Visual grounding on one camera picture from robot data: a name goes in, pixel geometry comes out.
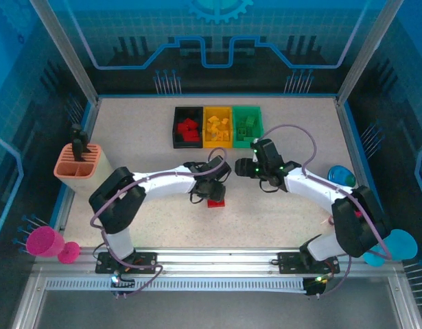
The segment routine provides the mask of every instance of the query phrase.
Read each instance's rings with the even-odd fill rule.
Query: cable
[[[105,243],[100,243],[93,251],[92,251],[92,256],[94,257],[94,259],[96,259],[96,261],[98,261],[98,257],[95,257],[95,252],[102,247],[103,245],[105,245]]]
[[[381,247],[382,247],[383,251],[386,253],[386,255],[382,255],[382,254],[375,253],[375,252],[371,252],[371,253],[372,254],[375,253],[378,256],[382,257],[382,258],[391,260],[392,259],[392,255],[389,252],[389,249],[386,247],[386,245],[383,242],[383,239],[381,238],[379,232],[375,228],[374,223],[371,221],[371,218],[369,217],[368,213],[365,211],[365,209],[363,208],[363,206],[359,203],[359,201],[356,198],[354,198],[351,194],[349,194],[348,192],[342,190],[341,188],[338,188],[336,185],[330,184],[328,182],[325,182],[323,180],[320,180],[317,177],[314,177],[314,176],[311,176],[311,175],[308,175],[307,174],[306,167],[314,159],[314,157],[316,156],[317,151],[318,151],[318,147],[317,147],[316,141],[314,140],[314,137],[305,128],[302,128],[302,127],[300,127],[298,125],[292,125],[292,124],[277,125],[276,127],[273,127],[272,129],[268,130],[261,138],[259,138],[259,141],[261,139],[264,139],[264,137],[266,137],[267,135],[269,135],[269,133],[273,132],[274,130],[276,130],[276,129],[280,128],[280,127],[293,127],[293,128],[302,130],[304,133],[306,133],[306,135],[308,135],[308,137],[312,140],[312,143],[313,143],[313,154],[312,154],[312,156],[309,157],[309,159],[307,161],[305,161],[302,164],[302,172],[303,172],[304,176],[306,178],[311,179],[311,180],[313,180],[313,181],[315,181],[315,182],[317,182],[319,184],[322,184],[323,186],[326,186],[326,187],[328,187],[328,188],[330,188],[330,189],[332,189],[334,191],[337,191],[339,193],[342,193],[344,196],[348,197],[355,204],[355,206],[357,207],[357,209],[362,213],[364,219],[366,220],[367,224],[369,225],[369,228],[373,232],[375,238],[377,239],[377,242],[381,245]]]
[[[323,293],[322,296],[328,296],[330,293],[333,293],[334,291],[336,291],[337,289],[340,288],[340,286],[343,284],[343,282],[347,279],[349,272],[351,271],[351,263],[352,263],[353,259],[351,258],[351,256],[349,257],[349,261],[348,261],[348,268],[345,271],[345,274],[343,275],[343,278],[341,279],[341,281],[339,281],[339,283],[337,283],[337,285],[332,288],[332,290],[328,290],[326,293]]]
[[[127,295],[134,295],[136,293],[139,293],[140,291],[144,290],[146,287],[148,287],[161,273],[163,270],[163,266],[160,264],[155,264],[155,265],[133,265],[133,264],[128,264],[126,262],[124,262],[122,259],[120,259],[115,253],[114,251],[110,248],[110,245],[107,241],[107,236],[106,236],[106,231],[104,229],[104,227],[102,227],[101,225],[97,225],[95,224],[95,220],[123,193],[127,192],[128,190],[130,190],[131,188],[135,187],[136,185],[139,185],[140,183],[143,182],[147,182],[148,180],[152,180],[154,178],[159,178],[159,177],[163,177],[163,176],[169,176],[169,175],[179,175],[179,176],[189,176],[189,177],[194,177],[194,176],[204,176],[204,175],[208,175],[210,173],[213,173],[214,171],[217,171],[218,169],[220,169],[224,163],[226,162],[227,159],[227,151],[223,148],[223,147],[216,147],[215,149],[213,149],[209,155],[208,155],[208,161],[211,159],[212,155],[215,153],[215,151],[217,150],[221,150],[224,153],[224,157],[223,160],[220,164],[218,164],[215,168],[212,168],[208,171],[204,171],[201,173],[181,173],[181,172],[177,172],[177,171],[165,171],[165,172],[161,172],[161,173],[155,173],[153,175],[150,175],[148,177],[145,178],[141,178],[140,180],[137,180],[133,183],[130,183],[129,185],[125,186],[124,188],[122,188],[121,190],[117,191],[117,193],[115,195],[113,195],[104,205],[102,205],[102,207],[93,215],[93,217],[90,220],[90,225],[93,228],[99,228],[101,230],[101,236],[102,239],[104,240],[104,243],[107,247],[107,250],[110,252],[110,254],[112,255],[112,257],[121,265],[125,266],[125,267],[129,267],[132,269],[156,269],[159,268],[159,271],[151,278],[149,279],[142,287],[138,288],[137,290],[127,293],[126,295],[124,294],[124,297]]]
[[[331,265],[328,260],[324,260],[324,263],[327,264],[327,266],[329,267],[329,270],[331,271],[331,279],[333,280],[334,279],[334,267],[333,267],[333,265]]]

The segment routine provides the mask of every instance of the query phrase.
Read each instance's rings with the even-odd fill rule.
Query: metal frame
[[[384,34],[397,15],[403,1],[404,0],[387,0],[377,17],[377,20],[368,33],[359,54],[355,58],[353,66],[349,69],[349,72],[339,89],[339,105],[344,105],[345,101],[348,99],[351,91],[354,89],[357,81],[360,79],[360,76],[365,70],[366,65],[369,63],[369,60],[374,54],[374,51],[377,50]]]
[[[274,291],[303,293],[300,283],[294,289],[271,289],[274,282],[296,282],[298,278],[313,278],[317,274],[279,274],[277,266],[270,260],[278,252],[297,252],[296,248],[274,249],[140,249],[142,252],[157,252],[158,262],[164,266],[159,277],[161,284],[150,287],[151,291],[210,290],[201,289],[196,282],[232,282],[232,286],[216,286],[213,291]],[[95,259],[91,248],[83,248],[78,261],[72,265],[60,264],[54,258],[37,258],[28,280],[13,329],[34,328],[39,318],[42,303],[47,291],[112,291],[107,282],[110,275],[95,274]],[[348,258],[339,257],[343,276]],[[136,278],[140,284],[152,275],[128,276]],[[350,278],[387,278],[392,291],[393,305],[397,309],[398,320],[402,328],[422,328],[422,318],[414,303],[412,291],[401,263],[387,262],[382,267],[370,267],[361,258],[353,259]],[[173,282],[186,282],[175,285]]]
[[[63,58],[74,74],[78,84],[81,86],[88,100],[97,105],[98,96],[86,74],[84,67],[79,61],[69,39],[60,26],[58,19],[51,10],[46,0],[30,0],[36,9],[40,19],[45,24],[47,31],[53,38],[57,48],[60,50]],[[368,184],[363,164],[358,156],[357,146],[352,138],[352,131],[349,120],[343,109],[344,102],[350,95],[353,87],[360,78],[364,68],[368,64],[373,52],[377,48],[380,40],[394,19],[397,10],[403,3],[403,0],[388,0],[387,4],[380,12],[372,30],[370,31],[365,43],[359,52],[356,61],[345,78],[340,88],[338,98],[338,115],[344,131],[351,160],[355,169],[357,179],[360,183]],[[97,111],[99,107],[94,107],[91,111],[87,131],[91,133],[93,129]],[[69,209],[73,199],[73,193],[67,191],[63,199],[58,214],[56,227],[64,229],[65,222],[69,215]],[[203,280],[234,279],[234,280],[276,280],[309,278],[317,276],[316,274],[288,274],[280,275],[279,270],[270,264],[270,260],[276,257],[278,252],[297,252],[298,249],[274,248],[274,249],[141,249],[141,251],[151,251],[158,253],[158,261],[164,266],[160,276],[162,280],[194,280],[202,278]],[[342,269],[347,266],[347,258],[339,258]],[[16,314],[13,328],[30,329],[36,324],[42,303],[45,300],[45,293],[53,290],[51,280],[69,282],[73,280],[99,280],[108,279],[107,275],[101,276],[94,273],[95,259],[91,256],[90,248],[83,248],[82,255],[73,265],[62,265],[56,259],[37,258],[34,263],[32,274],[25,288],[18,312]],[[140,275],[140,280],[149,278],[149,275]],[[390,290],[392,292],[393,305],[397,309],[399,323],[403,328],[422,328],[422,318],[414,302],[412,291],[408,285],[406,275],[401,263],[387,262],[382,267],[369,267],[362,259],[353,260],[351,266],[351,278],[387,278]],[[69,290],[74,289],[74,285],[69,285]]]
[[[96,105],[98,94],[95,87],[93,87],[92,81],[82,66],[75,49],[58,21],[57,16],[49,5],[49,2],[47,0],[30,0],[30,2],[55,43],[55,46],[61,53],[61,56],[65,60],[67,66],[71,70],[76,82],[80,85],[82,92],[87,97],[87,100],[92,105]]]

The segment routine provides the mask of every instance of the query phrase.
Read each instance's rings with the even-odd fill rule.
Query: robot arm
[[[190,198],[197,195],[201,199],[222,201],[226,188],[220,180],[231,173],[231,168],[227,163],[212,173],[193,175],[214,169],[222,161],[221,156],[216,156],[208,163],[187,162],[174,169],[154,173],[131,173],[126,167],[116,169],[91,195],[89,204],[94,212],[97,212],[118,190],[138,180],[143,181],[116,199],[99,216],[113,252],[122,260],[134,253],[129,225],[143,202],[179,193],[188,193],[191,195]],[[173,172],[176,174],[157,177],[158,173]],[[150,176],[153,176],[151,180],[145,180]]]
[[[309,171],[304,174],[300,164],[283,161],[270,139],[256,141],[251,147],[253,158],[242,158],[235,163],[235,173],[238,176],[259,179],[261,189],[261,183],[268,182],[277,188],[275,191],[282,190],[306,197],[334,217],[335,232],[316,236],[300,247],[304,263],[322,261],[340,254],[360,257],[377,244],[377,239],[362,214],[346,195],[339,193],[339,189],[359,201],[382,238],[390,234],[390,223],[369,188],[360,186],[352,189],[331,183]],[[322,182],[335,186],[336,190]]]

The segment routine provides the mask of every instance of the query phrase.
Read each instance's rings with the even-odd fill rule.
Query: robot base
[[[134,252],[125,262],[134,265],[155,265],[157,254],[155,252]],[[155,269],[129,269],[119,264],[108,252],[100,252],[95,268],[96,274],[113,274],[115,271],[123,274],[155,274]]]
[[[334,274],[340,273],[337,257],[327,258],[323,262],[311,262],[308,266],[303,263],[299,252],[280,252],[278,259],[272,261],[273,265],[279,266],[280,274]]]

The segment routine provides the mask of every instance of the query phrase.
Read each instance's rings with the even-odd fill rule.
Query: black object in holder
[[[87,145],[89,143],[89,137],[87,133],[82,130],[82,126],[79,123],[74,123],[71,127],[71,141],[72,141],[72,153],[75,161],[84,161],[82,154],[91,153]]]

